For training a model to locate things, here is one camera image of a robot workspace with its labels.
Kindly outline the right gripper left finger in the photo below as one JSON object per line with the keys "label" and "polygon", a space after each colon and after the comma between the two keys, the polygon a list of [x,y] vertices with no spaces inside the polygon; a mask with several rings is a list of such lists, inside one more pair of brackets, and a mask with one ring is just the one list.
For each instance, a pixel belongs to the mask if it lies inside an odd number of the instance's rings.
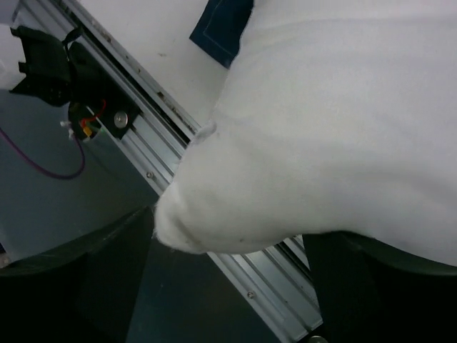
{"label": "right gripper left finger", "polygon": [[1,255],[2,342],[125,342],[151,243],[148,207],[46,252]]}

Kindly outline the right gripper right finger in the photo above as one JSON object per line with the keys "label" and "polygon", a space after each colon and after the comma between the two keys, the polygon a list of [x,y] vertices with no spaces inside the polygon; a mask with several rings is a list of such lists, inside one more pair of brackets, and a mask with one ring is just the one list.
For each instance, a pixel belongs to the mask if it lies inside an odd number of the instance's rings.
{"label": "right gripper right finger", "polygon": [[327,342],[455,342],[456,268],[348,232],[303,236]]}

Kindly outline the white pillow insert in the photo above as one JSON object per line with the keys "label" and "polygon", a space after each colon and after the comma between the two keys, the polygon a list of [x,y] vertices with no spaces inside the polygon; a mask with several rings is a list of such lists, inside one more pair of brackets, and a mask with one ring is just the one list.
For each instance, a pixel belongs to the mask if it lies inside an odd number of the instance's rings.
{"label": "white pillow insert", "polygon": [[155,208],[192,254],[333,231],[456,264],[454,1],[256,1]]}

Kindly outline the blue patterned pillowcase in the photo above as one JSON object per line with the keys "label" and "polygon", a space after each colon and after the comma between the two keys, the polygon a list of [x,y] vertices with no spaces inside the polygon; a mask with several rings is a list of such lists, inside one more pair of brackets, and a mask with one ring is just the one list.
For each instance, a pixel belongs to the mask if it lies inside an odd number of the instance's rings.
{"label": "blue patterned pillowcase", "polygon": [[189,39],[229,69],[239,52],[252,10],[253,0],[210,0]]}

